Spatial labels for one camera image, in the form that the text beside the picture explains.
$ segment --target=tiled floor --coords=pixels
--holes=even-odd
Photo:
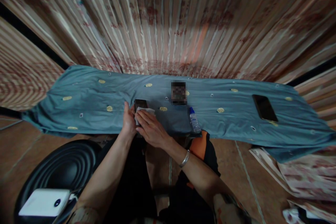
[[[85,135],[72,139],[44,135],[27,122],[0,131],[0,222],[13,223],[16,198],[39,162],[67,142],[88,138]],[[105,139],[105,136],[96,138],[99,142]],[[286,223],[281,212],[288,207],[286,199],[290,195],[249,153],[250,145],[223,139],[211,139],[211,142],[216,150],[221,179],[250,215],[260,223]],[[164,151],[148,148],[147,165],[154,188],[167,187],[176,182],[180,169]],[[166,207],[168,199],[157,198],[157,205],[159,209]]]

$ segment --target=blurred phone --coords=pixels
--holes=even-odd
[[[146,100],[135,99],[134,100],[134,109],[135,109],[135,111],[137,110],[138,107],[147,109],[148,108],[147,101]]]
[[[173,105],[186,106],[187,105],[187,90],[186,83],[174,81],[171,83],[171,100]]]
[[[278,118],[275,115],[269,99],[266,96],[253,94],[252,97],[261,119],[278,122]]]

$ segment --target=bangle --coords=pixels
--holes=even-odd
[[[188,162],[188,159],[189,159],[189,155],[190,155],[190,150],[187,151],[186,157],[184,158],[182,164],[180,164],[180,168],[182,168],[183,166],[186,165],[186,163]]]

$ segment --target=right hand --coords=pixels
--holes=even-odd
[[[135,113],[135,118],[142,126],[142,128],[138,127],[136,130],[150,145],[164,149],[166,144],[172,139],[156,117],[147,111],[139,110]]]

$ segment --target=black speaker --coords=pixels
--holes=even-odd
[[[76,140],[62,145],[51,152],[30,174],[20,191],[14,209],[15,223],[52,223],[55,217],[19,216],[19,211],[28,200],[29,196],[38,188],[55,188],[78,190],[82,189],[93,173],[98,153],[101,147],[90,140]],[[57,223],[63,223],[69,216],[76,201],[72,200]]]

